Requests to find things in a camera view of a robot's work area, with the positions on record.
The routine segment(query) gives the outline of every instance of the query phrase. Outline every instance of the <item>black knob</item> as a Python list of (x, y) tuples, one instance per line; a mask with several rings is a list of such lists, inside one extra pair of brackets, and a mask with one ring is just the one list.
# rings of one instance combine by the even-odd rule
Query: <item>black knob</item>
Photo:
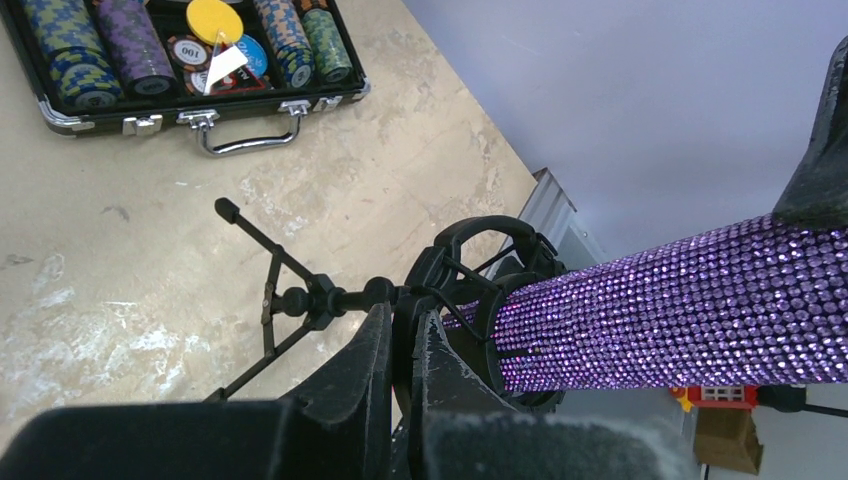
[(281, 297), (282, 311), (290, 317), (299, 317), (306, 313), (312, 306), (312, 301), (306, 290), (300, 287), (291, 287), (283, 292)]
[(229, 198), (221, 197), (215, 200), (215, 211), (230, 225), (236, 223), (239, 215), (239, 208)]
[(374, 277), (365, 284), (362, 289), (369, 308), (378, 303), (388, 302), (392, 300), (395, 293), (395, 286), (391, 280), (385, 277)]

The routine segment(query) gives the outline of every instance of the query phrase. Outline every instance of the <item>purple poker chip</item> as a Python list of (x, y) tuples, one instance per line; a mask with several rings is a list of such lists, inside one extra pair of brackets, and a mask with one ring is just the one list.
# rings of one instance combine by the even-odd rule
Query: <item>purple poker chip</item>
[(97, 21), (130, 92), (146, 97), (175, 91), (177, 78), (168, 54), (141, 2), (103, 0)]

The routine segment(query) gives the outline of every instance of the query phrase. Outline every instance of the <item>black case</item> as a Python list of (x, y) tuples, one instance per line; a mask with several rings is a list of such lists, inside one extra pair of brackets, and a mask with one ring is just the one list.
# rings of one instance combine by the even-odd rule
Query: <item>black case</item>
[[(85, 1), (89, 12), (92, 12), (91, 0), (69, 1)], [(341, 83), (324, 85), (316, 78), (300, 89), (282, 88), (279, 66), (274, 61), (273, 51), (253, 1), (230, 0), (227, 3), (230, 3), (242, 17), (245, 33), (259, 41), (265, 49), (269, 61), (267, 75), (275, 87), (274, 90), (203, 97), (193, 96), (181, 85), (182, 90), (176, 99), (125, 100), (96, 111), (69, 107), (59, 100), (54, 82), (48, 72), (47, 62), (39, 49), (38, 41), (19, 0), (0, 1), (0, 13), (3, 15), (6, 31), (26, 72), (32, 91), (35, 93), (44, 120), (48, 128), (61, 135), (120, 133), (128, 136), (145, 136), (174, 125), (186, 125), (196, 132), (197, 142), (205, 153), (224, 156), (288, 144), (297, 137), (300, 120), (310, 111), (332, 110), (340, 104), (362, 99), (371, 90), (371, 84), (365, 76), (334, 0), (327, 0), (327, 3), (353, 63), (354, 71)], [(187, 3), (175, 0), (151, 0), (148, 3), (148, 12), (153, 18), (163, 45), (171, 34), (191, 33), (185, 22), (186, 6)], [(180, 75), (179, 66), (174, 65), (174, 71), (178, 76)], [(285, 134), (279, 137), (244, 139), (219, 146), (211, 145), (209, 132), (216, 121), (270, 114), (284, 116), (289, 124)]]

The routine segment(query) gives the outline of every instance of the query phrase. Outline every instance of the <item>case handle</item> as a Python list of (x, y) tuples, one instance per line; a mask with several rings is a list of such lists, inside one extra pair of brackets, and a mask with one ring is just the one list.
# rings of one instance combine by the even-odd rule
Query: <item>case handle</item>
[(209, 133), (215, 127), (215, 120), (220, 118), (215, 110), (201, 110), (194, 112), (183, 112), (177, 116), (177, 123), (189, 125), (197, 136), (197, 144), (203, 151), (213, 157), (226, 157), (237, 153), (256, 152), (269, 148), (280, 147), (291, 143), (300, 133), (300, 120), (309, 111), (308, 100), (295, 102), (283, 102), (279, 112), (289, 114), (288, 132), (279, 137), (254, 137), (223, 145), (212, 145)]

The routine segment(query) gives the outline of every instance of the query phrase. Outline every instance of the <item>poker chip case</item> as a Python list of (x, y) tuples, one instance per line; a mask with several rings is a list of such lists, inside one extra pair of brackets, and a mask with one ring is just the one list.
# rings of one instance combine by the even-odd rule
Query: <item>poker chip case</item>
[[(206, 95), (198, 75), (212, 48), (192, 36), (185, 0), (5, 0), (0, 14), (48, 128), (61, 135), (180, 126), (204, 153), (226, 156), (291, 143), (304, 116), (369, 93), (334, 0), (226, 3), (243, 22), (237, 44), (248, 45), (241, 70), (250, 75)], [(220, 121), (264, 115), (282, 117), (280, 136), (213, 144)]]

